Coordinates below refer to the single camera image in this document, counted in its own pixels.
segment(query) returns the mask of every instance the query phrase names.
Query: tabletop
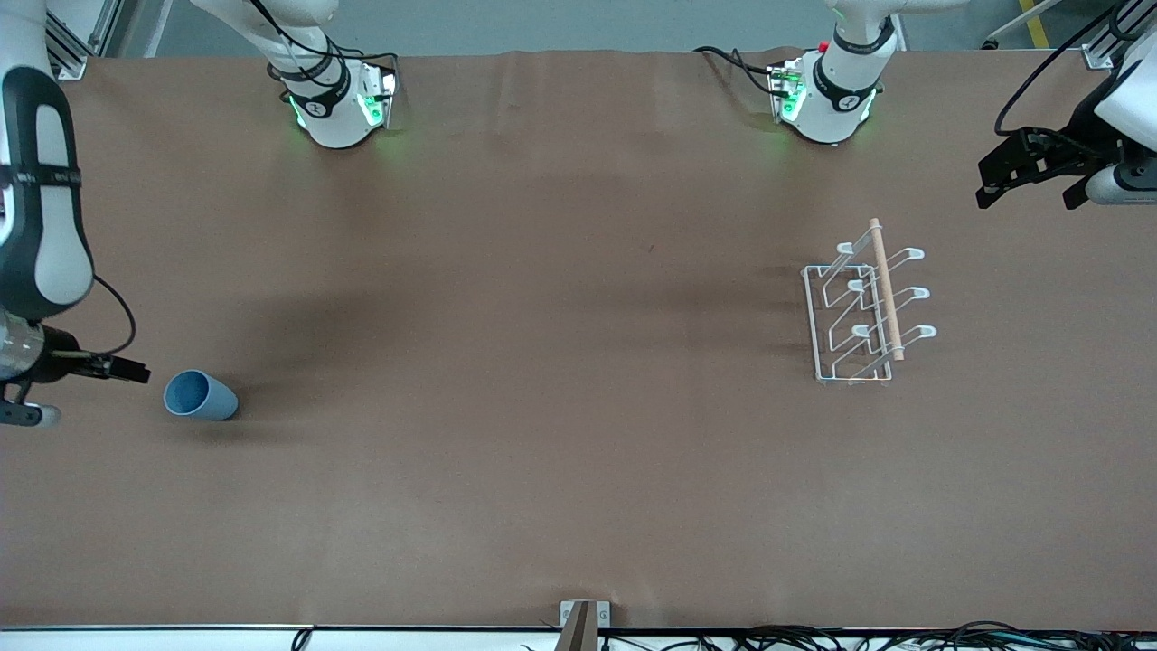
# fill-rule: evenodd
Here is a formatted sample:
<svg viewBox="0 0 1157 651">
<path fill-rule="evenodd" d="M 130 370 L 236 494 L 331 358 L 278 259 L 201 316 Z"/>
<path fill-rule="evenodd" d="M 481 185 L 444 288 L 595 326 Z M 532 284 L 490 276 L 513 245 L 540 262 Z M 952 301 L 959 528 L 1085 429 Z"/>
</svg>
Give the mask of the tabletop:
<svg viewBox="0 0 1157 651">
<path fill-rule="evenodd" d="M 1157 214 L 973 199 L 1041 56 L 899 53 L 839 147 L 698 54 L 403 59 L 340 151 L 263 60 L 90 62 L 84 222 L 154 380 L 0 432 L 0 622 L 1157 628 Z M 823 387 L 799 269 L 871 217 L 939 336 Z M 100 290 L 52 324 L 126 330 Z M 167 414 L 185 369 L 237 417 Z"/>
</svg>

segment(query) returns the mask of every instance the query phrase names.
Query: wooden dowel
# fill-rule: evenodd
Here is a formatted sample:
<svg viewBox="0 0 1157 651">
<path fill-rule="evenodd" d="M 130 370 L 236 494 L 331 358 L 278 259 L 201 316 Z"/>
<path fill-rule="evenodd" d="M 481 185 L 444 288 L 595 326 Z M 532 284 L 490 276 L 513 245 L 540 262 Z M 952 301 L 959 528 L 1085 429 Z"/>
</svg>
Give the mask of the wooden dowel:
<svg viewBox="0 0 1157 651">
<path fill-rule="evenodd" d="M 904 343 L 900 341 L 900 321 L 896 316 L 896 296 L 892 295 L 892 275 L 887 271 L 887 253 L 884 252 L 884 234 L 878 219 L 868 222 L 871 229 L 871 246 L 876 251 L 876 275 L 879 290 L 884 294 L 884 318 L 886 318 L 887 342 L 892 360 L 904 362 Z"/>
</svg>

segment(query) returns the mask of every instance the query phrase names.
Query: plastic cup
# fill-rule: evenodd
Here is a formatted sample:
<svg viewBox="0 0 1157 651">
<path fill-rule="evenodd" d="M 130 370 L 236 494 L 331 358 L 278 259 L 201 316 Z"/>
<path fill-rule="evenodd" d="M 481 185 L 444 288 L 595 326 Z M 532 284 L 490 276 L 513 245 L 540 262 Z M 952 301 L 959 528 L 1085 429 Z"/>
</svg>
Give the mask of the plastic cup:
<svg viewBox="0 0 1157 651">
<path fill-rule="evenodd" d="M 174 416 L 224 421 L 237 413 L 237 395 L 204 371 L 182 371 L 164 387 L 164 408 Z"/>
</svg>

